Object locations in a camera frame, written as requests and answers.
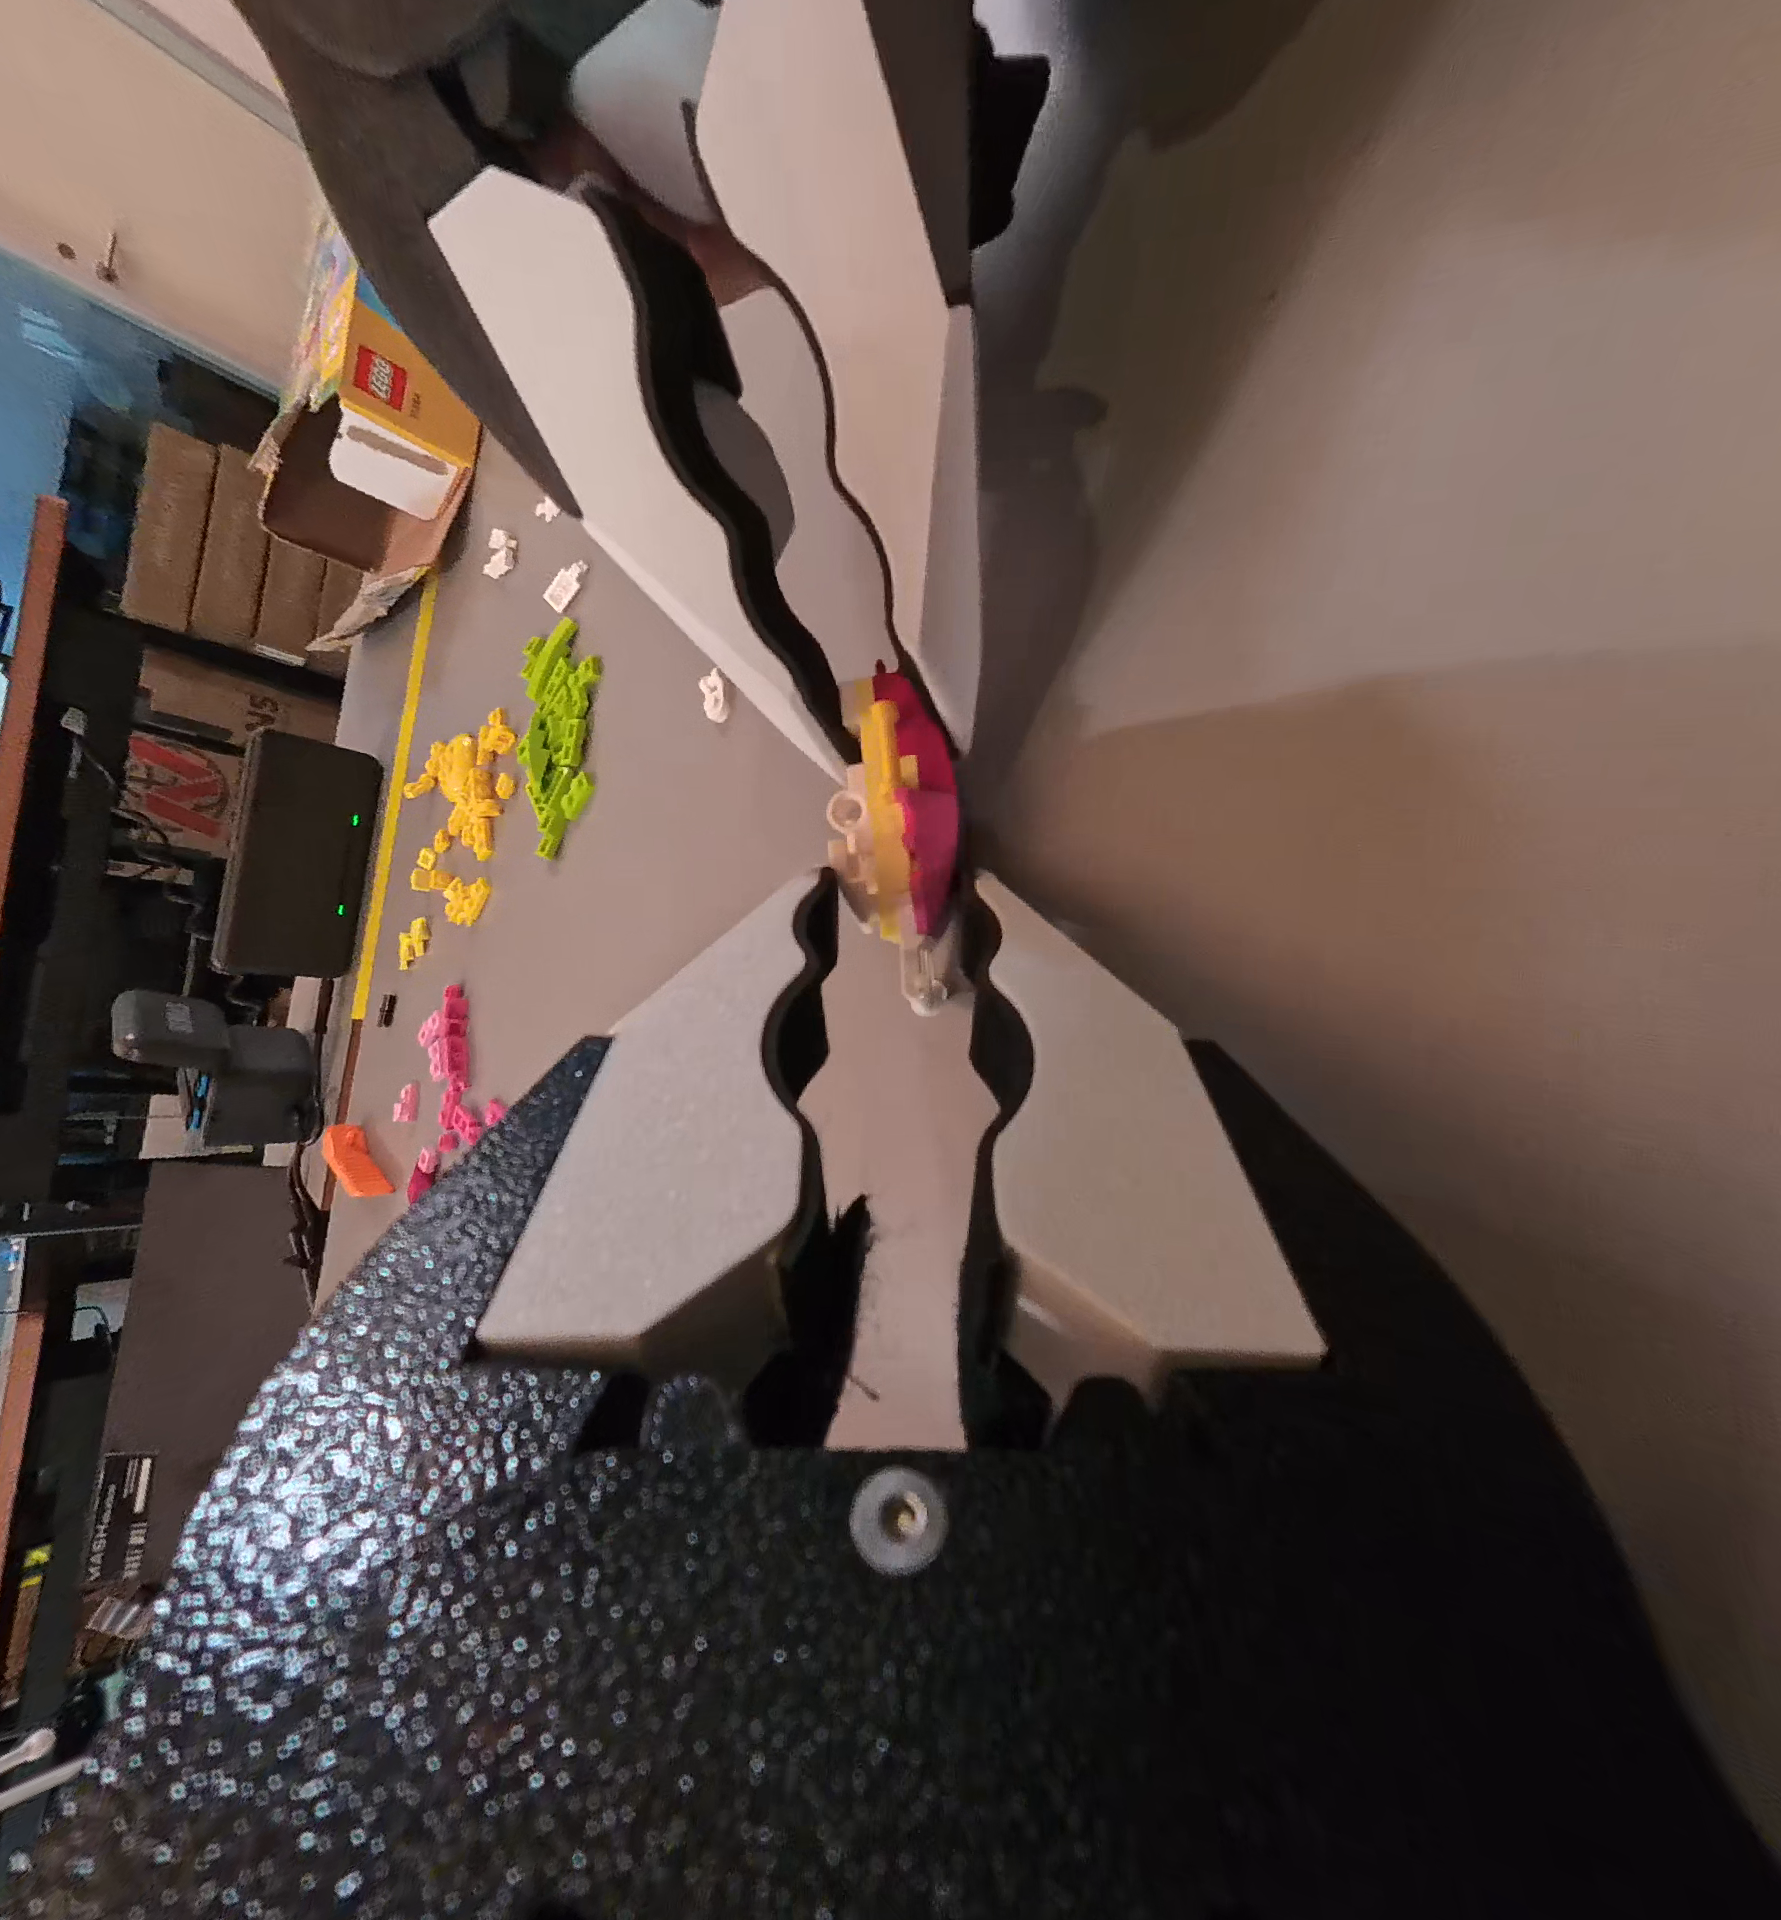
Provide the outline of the open yellow cardboard box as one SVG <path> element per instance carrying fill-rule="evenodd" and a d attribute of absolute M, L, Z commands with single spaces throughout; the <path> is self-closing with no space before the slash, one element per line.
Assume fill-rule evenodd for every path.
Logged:
<path fill-rule="evenodd" d="M 307 650 L 330 655 L 437 572 L 479 420 L 398 326 L 335 219 L 311 232 L 301 326 L 250 468 L 259 522 L 326 566 Z"/>

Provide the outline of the dark desk with wooden edge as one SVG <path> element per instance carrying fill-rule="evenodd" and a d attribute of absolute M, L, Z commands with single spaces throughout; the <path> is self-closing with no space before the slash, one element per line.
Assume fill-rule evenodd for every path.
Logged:
<path fill-rule="evenodd" d="M 0 725 L 0 1214 L 52 1203 L 109 938 L 104 893 L 142 685 L 126 624 L 66 581 L 66 502 L 41 494 Z"/>

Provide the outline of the small multicoloured lego model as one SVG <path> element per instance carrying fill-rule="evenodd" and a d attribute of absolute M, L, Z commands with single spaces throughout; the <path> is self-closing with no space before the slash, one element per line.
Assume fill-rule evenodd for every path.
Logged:
<path fill-rule="evenodd" d="M 949 738 L 902 672 L 880 667 L 838 694 L 859 758 L 826 806 L 828 867 L 853 922 L 894 947 L 904 1002 L 932 1018 L 962 980 Z"/>

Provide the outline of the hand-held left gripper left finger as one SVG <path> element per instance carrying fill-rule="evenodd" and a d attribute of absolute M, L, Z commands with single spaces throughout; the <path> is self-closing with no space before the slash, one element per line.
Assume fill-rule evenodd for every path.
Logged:
<path fill-rule="evenodd" d="M 626 1373 L 759 1373 L 826 1223 L 803 1110 L 825 1068 L 836 884 L 779 886 L 612 1029 L 476 1346 Z"/>

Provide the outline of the grey power adapter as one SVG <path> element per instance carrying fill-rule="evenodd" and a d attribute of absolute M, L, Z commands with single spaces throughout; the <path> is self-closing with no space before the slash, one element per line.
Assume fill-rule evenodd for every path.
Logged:
<path fill-rule="evenodd" d="M 199 1156 L 301 1148 L 321 1124 L 319 1054 L 307 1035 L 226 1020 L 206 999 L 132 989 L 113 999 L 113 1054 L 174 1073 Z"/>

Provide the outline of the cardboard box with red print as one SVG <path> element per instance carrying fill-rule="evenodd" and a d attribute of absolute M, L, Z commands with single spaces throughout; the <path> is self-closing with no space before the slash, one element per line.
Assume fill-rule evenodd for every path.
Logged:
<path fill-rule="evenodd" d="M 147 645 L 122 764 L 126 815 L 156 843 L 227 854 L 247 744 L 270 731 L 333 741 L 339 708 L 333 681 L 297 692 Z"/>

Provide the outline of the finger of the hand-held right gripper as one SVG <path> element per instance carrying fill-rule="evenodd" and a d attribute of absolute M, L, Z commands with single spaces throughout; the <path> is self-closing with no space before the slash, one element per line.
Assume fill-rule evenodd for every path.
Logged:
<path fill-rule="evenodd" d="M 856 761 L 779 576 L 800 528 L 702 267 L 608 188 L 491 166 L 428 219 L 547 458 L 547 496 L 813 761 Z"/>
<path fill-rule="evenodd" d="M 956 747 L 974 735 L 984 639 L 972 28 L 949 2 L 722 5 L 695 109 L 719 214 L 806 321 L 833 479 Z"/>

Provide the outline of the pile of yellow lego pieces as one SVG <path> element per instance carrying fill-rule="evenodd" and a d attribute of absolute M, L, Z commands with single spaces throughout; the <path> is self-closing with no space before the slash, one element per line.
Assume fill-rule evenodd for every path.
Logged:
<path fill-rule="evenodd" d="M 515 750 L 509 709 L 491 708 L 469 732 L 434 741 L 423 774 L 401 790 L 407 803 L 437 803 L 439 815 L 408 859 L 407 886 L 419 906 L 395 933 L 398 970 L 423 962 L 434 938 L 432 920 L 469 930 L 486 915 L 497 829 L 515 799 Z"/>

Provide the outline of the pile of lime lego pieces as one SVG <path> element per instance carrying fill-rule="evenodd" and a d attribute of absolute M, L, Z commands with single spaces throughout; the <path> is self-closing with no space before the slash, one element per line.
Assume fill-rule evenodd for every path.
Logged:
<path fill-rule="evenodd" d="M 564 616 L 523 647 L 520 687 L 529 719 L 516 741 L 523 793 L 537 827 L 537 858 L 560 855 L 592 803 L 589 748 L 602 661 L 580 650 L 579 622 Z"/>

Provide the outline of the black device with green lights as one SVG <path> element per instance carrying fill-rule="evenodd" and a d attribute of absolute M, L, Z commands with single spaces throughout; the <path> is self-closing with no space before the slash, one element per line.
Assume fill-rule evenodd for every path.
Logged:
<path fill-rule="evenodd" d="M 210 944 L 213 972 L 350 972 L 380 791 L 374 755 L 276 731 L 250 741 Z"/>

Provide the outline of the black printed box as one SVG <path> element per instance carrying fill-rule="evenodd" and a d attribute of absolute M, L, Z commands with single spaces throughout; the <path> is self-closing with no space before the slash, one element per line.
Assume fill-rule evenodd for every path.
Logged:
<path fill-rule="evenodd" d="M 85 1521 L 82 1591 L 99 1593 L 142 1580 L 149 1550 L 157 1480 L 154 1453 L 107 1453 Z"/>

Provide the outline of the pile of pink lego pieces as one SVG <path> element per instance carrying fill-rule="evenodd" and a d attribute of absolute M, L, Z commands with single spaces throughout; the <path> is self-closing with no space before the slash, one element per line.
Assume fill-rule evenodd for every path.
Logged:
<path fill-rule="evenodd" d="M 419 1131 L 401 1187 L 407 1205 L 423 1201 L 509 1111 L 474 1085 L 471 1004 L 464 982 L 445 982 L 419 1028 L 419 1045 L 424 1079 L 403 1085 L 393 1108 L 393 1124 Z"/>

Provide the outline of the yellow tape strip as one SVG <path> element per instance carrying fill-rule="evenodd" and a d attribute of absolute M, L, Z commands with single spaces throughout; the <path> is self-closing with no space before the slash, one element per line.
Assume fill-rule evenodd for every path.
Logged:
<path fill-rule="evenodd" d="M 374 839 L 371 867 L 365 893 L 365 911 L 356 946 L 356 965 L 353 968 L 349 1022 L 360 1028 L 371 1009 L 371 986 L 382 946 L 385 898 L 390 893 L 390 866 L 395 851 L 395 833 L 401 809 L 401 790 L 408 784 L 408 760 L 413 755 L 419 729 L 419 709 L 423 699 L 424 664 L 434 627 L 434 611 L 440 581 L 434 572 L 426 574 L 420 587 L 413 645 L 407 663 L 401 701 L 395 719 L 393 748 L 385 761 L 385 775 L 380 804 L 380 820 Z"/>

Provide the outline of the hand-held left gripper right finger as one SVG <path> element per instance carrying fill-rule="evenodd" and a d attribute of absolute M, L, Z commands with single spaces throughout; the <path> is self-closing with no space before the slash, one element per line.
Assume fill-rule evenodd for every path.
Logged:
<path fill-rule="evenodd" d="M 1310 1366 L 1318 1330 L 1181 1035 L 996 878 L 988 989 L 1028 1078 L 991 1146 L 1026 1373 Z"/>

